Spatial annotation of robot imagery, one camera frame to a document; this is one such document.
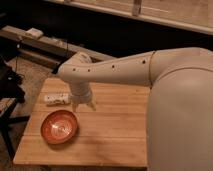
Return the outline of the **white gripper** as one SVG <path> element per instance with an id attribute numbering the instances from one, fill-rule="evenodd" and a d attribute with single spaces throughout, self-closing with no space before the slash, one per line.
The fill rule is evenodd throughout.
<path id="1" fill-rule="evenodd" d="M 78 104 L 88 103 L 87 105 L 93 110 L 96 111 L 96 107 L 92 100 L 92 91 L 88 83 L 71 83 L 69 85 L 70 91 L 72 94 L 72 100 L 75 103 L 72 103 L 73 112 L 77 111 Z"/>

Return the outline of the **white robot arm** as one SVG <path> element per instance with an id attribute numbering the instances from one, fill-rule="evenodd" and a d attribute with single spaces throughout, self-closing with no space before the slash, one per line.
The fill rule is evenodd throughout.
<path id="1" fill-rule="evenodd" d="M 97 63 L 78 52 L 58 76 L 74 106 L 92 101 L 92 82 L 149 87 L 148 171 L 213 171 L 212 51 L 155 50 Z"/>

